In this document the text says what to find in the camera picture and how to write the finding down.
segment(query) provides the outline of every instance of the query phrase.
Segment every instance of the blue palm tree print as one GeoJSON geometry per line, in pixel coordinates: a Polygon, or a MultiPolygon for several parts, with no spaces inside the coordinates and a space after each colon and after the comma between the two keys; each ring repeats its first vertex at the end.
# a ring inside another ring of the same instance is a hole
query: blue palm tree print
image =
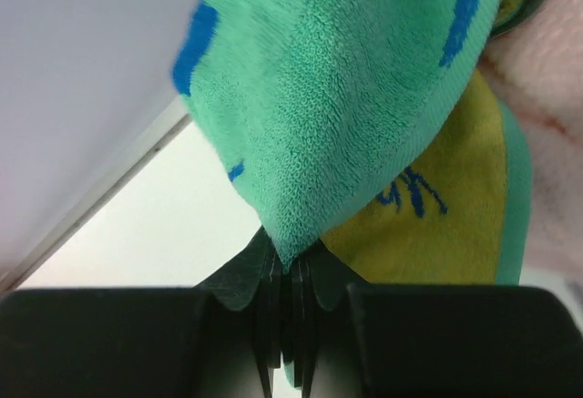
{"type": "Polygon", "coordinates": [[[389,192],[385,195],[384,191],[376,195],[376,199],[383,205],[395,204],[397,207],[397,213],[401,211],[402,207],[402,197],[399,188],[397,188],[397,180],[400,179],[407,190],[409,191],[409,196],[411,199],[411,205],[413,205],[415,216],[422,218],[425,215],[425,208],[423,202],[422,189],[425,189],[429,195],[435,199],[437,205],[439,206],[440,214],[447,214],[447,206],[439,197],[439,194],[429,185],[425,180],[423,175],[413,171],[411,166],[406,168],[403,173],[401,173],[396,180],[391,182],[389,187],[389,192]]]}

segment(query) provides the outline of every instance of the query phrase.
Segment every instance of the blue marking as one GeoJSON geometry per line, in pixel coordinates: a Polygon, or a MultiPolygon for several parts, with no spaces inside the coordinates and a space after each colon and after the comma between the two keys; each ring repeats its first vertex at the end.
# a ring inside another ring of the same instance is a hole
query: blue marking
{"type": "Polygon", "coordinates": [[[467,31],[472,24],[480,0],[456,0],[454,9],[454,22],[449,28],[449,36],[445,41],[444,54],[439,61],[439,66],[450,66],[455,56],[462,50],[467,31]]]}
{"type": "Polygon", "coordinates": [[[243,162],[239,163],[237,166],[232,168],[229,172],[229,181],[233,182],[235,178],[239,177],[245,171],[245,165],[243,162]]]}
{"type": "Polygon", "coordinates": [[[174,87],[181,95],[190,96],[192,72],[209,50],[218,21],[217,10],[201,1],[192,15],[188,37],[172,69],[174,87]]]}
{"type": "MultiPolygon", "coordinates": [[[[421,187],[423,187],[429,195],[435,199],[437,205],[439,205],[439,213],[447,214],[447,206],[441,200],[439,194],[429,185],[423,175],[415,173],[411,167],[408,167],[397,177],[397,179],[400,179],[409,190],[411,205],[413,205],[415,216],[422,218],[425,215],[421,187]]],[[[391,183],[388,196],[385,196],[384,193],[381,192],[376,198],[383,205],[396,204],[397,213],[401,211],[401,194],[397,188],[396,180],[391,183]]]]}

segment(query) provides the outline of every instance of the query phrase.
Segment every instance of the olive yellow cloth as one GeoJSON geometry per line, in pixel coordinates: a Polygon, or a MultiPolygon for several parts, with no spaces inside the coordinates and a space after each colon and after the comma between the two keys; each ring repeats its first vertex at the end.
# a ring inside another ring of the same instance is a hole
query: olive yellow cloth
{"type": "Polygon", "coordinates": [[[517,283],[531,183],[514,117],[475,72],[429,148],[322,241],[372,282],[517,283]]]}

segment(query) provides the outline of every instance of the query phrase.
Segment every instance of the blue stripe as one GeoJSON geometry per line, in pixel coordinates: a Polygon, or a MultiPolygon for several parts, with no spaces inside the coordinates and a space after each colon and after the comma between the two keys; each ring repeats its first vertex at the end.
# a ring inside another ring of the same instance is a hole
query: blue stripe
{"type": "Polygon", "coordinates": [[[467,31],[472,24],[480,0],[456,0],[454,10],[454,22],[450,26],[449,36],[445,41],[444,54],[439,61],[439,66],[449,66],[455,56],[462,50],[467,31]]]}
{"type": "Polygon", "coordinates": [[[207,53],[219,21],[219,13],[204,1],[192,15],[189,34],[172,69],[174,87],[181,95],[190,96],[190,79],[194,67],[207,53]]]}
{"type": "Polygon", "coordinates": [[[243,162],[239,163],[237,166],[232,168],[229,172],[229,181],[233,182],[235,178],[239,177],[245,171],[245,165],[243,162]]]}

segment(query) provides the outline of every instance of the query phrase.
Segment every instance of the white surface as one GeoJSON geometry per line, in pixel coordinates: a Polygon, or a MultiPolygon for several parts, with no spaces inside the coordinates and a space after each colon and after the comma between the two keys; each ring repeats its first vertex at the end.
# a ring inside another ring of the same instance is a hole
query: white surface
{"type": "Polygon", "coordinates": [[[0,0],[0,280],[140,152],[197,1],[0,0]]]}
{"type": "MultiPolygon", "coordinates": [[[[23,287],[192,286],[239,252],[260,226],[207,141],[188,126],[23,287]]],[[[561,278],[526,270],[581,320],[561,278]]],[[[299,398],[281,371],[275,398],[299,398]]]]}

